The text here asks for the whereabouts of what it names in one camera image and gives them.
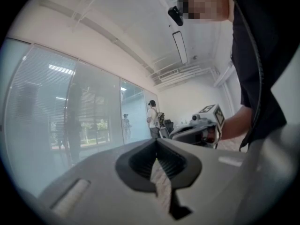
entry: hat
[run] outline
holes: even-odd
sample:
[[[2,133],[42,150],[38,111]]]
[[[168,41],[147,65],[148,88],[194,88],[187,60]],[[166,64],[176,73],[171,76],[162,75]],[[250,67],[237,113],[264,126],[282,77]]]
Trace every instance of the hat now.
[[[154,107],[154,106],[156,106],[156,103],[155,103],[154,100],[151,100],[151,101],[148,103],[148,105],[151,105],[152,107]]]

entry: backpack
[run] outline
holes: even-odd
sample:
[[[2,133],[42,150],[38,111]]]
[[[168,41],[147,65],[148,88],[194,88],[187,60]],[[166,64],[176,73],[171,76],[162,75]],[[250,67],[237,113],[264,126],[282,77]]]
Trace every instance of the backpack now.
[[[157,112],[156,109],[153,109],[155,113],[157,114],[157,117],[154,119],[154,125],[157,128],[164,127],[164,120],[165,120],[165,114],[163,112]]]

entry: ceiling light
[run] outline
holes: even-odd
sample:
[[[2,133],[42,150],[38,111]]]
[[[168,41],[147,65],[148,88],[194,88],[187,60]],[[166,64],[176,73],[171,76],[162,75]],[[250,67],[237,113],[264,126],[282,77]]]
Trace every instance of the ceiling light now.
[[[62,73],[73,74],[73,70],[66,69],[66,68],[63,68],[63,67],[57,67],[57,66],[49,64],[49,68],[53,69],[53,70],[56,70],[56,71],[60,71]]]
[[[178,31],[173,33],[173,38],[175,40],[182,64],[186,64],[188,62],[188,57],[181,32]]]

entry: black shirt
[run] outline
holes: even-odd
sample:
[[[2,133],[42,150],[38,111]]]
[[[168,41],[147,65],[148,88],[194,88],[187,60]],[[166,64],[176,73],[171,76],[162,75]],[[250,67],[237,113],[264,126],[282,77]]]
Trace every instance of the black shirt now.
[[[286,123],[270,89],[295,53],[299,41],[298,0],[237,0],[256,40],[264,72],[260,118],[249,142],[265,138]],[[241,104],[252,108],[259,96],[259,74],[248,33],[234,8],[232,61],[241,86]]]

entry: floor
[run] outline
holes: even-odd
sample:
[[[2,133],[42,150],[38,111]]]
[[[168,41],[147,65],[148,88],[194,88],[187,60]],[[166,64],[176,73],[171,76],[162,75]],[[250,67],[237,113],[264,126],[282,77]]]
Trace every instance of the floor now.
[[[244,136],[241,136],[238,138],[221,141],[219,142],[217,149],[239,151],[240,143],[242,142],[243,138]],[[161,204],[162,209],[168,212],[171,199],[171,182],[157,160],[152,167],[151,182],[155,183],[156,185],[157,199]]]

